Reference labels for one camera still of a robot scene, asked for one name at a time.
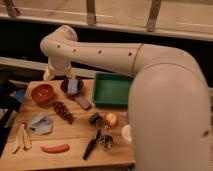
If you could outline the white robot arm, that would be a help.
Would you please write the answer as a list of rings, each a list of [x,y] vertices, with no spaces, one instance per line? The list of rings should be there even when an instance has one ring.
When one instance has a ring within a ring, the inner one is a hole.
[[[142,43],[80,42],[63,25],[41,40],[45,78],[72,62],[131,76],[128,115],[135,171],[208,171],[211,100],[201,69],[186,51]]]

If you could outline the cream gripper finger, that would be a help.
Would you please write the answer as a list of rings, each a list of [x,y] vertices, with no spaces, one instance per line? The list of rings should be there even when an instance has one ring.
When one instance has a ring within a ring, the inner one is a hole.
[[[75,74],[72,72],[72,69],[70,69],[70,68],[66,70],[65,76],[67,78],[70,78],[70,79],[74,79],[75,78]]]
[[[55,74],[49,68],[46,68],[45,72],[44,72],[44,75],[43,75],[43,80],[44,81],[50,81],[54,77],[55,77]]]

